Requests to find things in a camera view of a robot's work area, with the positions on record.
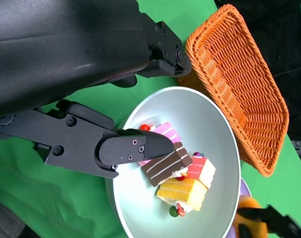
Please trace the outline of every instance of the red cherry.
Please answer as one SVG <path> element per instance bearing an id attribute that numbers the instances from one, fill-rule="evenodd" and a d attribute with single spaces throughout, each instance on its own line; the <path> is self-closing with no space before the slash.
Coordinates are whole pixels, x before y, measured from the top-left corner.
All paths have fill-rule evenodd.
<path id="1" fill-rule="evenodd" d="M 150 130 L 150 128 L 151 127 L 147 124 L 143 124 L 143 125 L 140 126 L 140 130 Z"/>
<path id="2" fill-rule="evenodd" d="M 176 177 L 176 180 L 178 180 L 178 181 L 182 181 L 184 179 L 185 179 L 185 176 Z"/>

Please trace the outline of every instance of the pink cake slice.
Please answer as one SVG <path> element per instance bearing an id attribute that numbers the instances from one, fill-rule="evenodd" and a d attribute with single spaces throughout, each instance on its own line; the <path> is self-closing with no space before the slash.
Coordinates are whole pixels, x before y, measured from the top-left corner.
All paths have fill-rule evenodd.
<path id="1" fill-rule="evenodd" d="M 156 132 L 158 134 L 162 134 L 169 138 L 172 143 L 178 143 L 181 141 L 181 137 L 177 134 L 176 130 L 172 127 L 172 125 L 169 122 L 166 122 L 156 129 L 152 130 L 152 132 Z M 150 160 L 140 161 L 139 165 L 144 166 L 147 164 Z"/>
<path id="2" fill-rule="evenodd" d="M 188 178 L 199 180 L 206 188 L 211 188 L 215 167 L 206 157 L 193 156 L 193 164 L 188 167 Z"/>

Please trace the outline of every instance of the toy cake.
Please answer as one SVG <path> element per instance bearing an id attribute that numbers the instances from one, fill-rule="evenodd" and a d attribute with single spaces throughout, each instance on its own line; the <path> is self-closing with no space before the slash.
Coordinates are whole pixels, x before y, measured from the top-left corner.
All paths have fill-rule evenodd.
<path id="1" fill-rule="evenodd" d="M 152 132 L 162 134 L 162 135 L 166 136 L 167 138 L 169 138 L 172 141 L 172 143 L 174 143 L 174 144 L 177 142 L 180 142 L 180 140 L 181 140 L 181 137 L 178 135 L 176 130 L 172 127 L 172 125 L 169 122 L 166 122 L 166 123 L 160 125 L 159 127 L 155 127 L 153 125 L 149 126 L 147 124 L 142 124 L 140 126 L 140 129 L 141 130 L 150 130 Z M 150 160 L 140 161 L 139 165 L 144 166 L 149 161 Z"/>
<path id="2" fill-rule="evenodd" d="M 195 211 L 200 210 L 206 192 L 207 188 L 196 179 L 185 178 L 178 181 L 170 178 L 160 186 L 157 196 L 173 206 L 179 203 L 189 212 L 189 207 Z"/>
<path id="3" fill-rule="evenodd" d="M 188 178 L 199 180 L 208 189 L 211 188 L 215 167 L 205 156 L 193 156 L 193 164 L 188 167 Z"/>
<path id="4" fill-rule="evenodd" d="M 174 144 L 175 151 L 170 154 L 153 159 L 142 166 L 145 175 L 151 180 L 153 186 L 162 184 L 169 178 L 179 177 L 186 173 L 192 159 L 181 142 Z"/>

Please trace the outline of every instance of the white bowl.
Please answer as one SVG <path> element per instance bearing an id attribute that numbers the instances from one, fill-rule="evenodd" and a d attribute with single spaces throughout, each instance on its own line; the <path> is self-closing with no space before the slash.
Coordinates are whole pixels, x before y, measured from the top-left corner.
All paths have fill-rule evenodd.
<path id="1" fill-rule="evenodd" d="M 106 179 L 111 205 L 129 238 L 221 238 L 227 234 L 238 205 L 241 169 L 233 132 L 218 107 L 205 95 L 183 87 L 159 90 L 142 101 L 123 128 L 170 122 L 189 154 L 205 153 L 216 167 L 211 189 L 199 212 L 173 218 L 170 205 L 137 163 L 120 165 L 119 176 Z"/>

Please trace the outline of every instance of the orange wicker basket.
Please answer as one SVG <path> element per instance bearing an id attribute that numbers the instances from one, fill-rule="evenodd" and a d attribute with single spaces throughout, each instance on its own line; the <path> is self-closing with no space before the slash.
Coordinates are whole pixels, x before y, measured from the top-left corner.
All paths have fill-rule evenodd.
<path id="1" fill-rule="evenodd" d="M 222 6 L 188 38 L 186 48 L 193 68 L 176 79 L 179 85 L 207 94 L 229 121 L 241 159 L 272 175 L 289 115 L 243 17 L 235 7 Z"/>

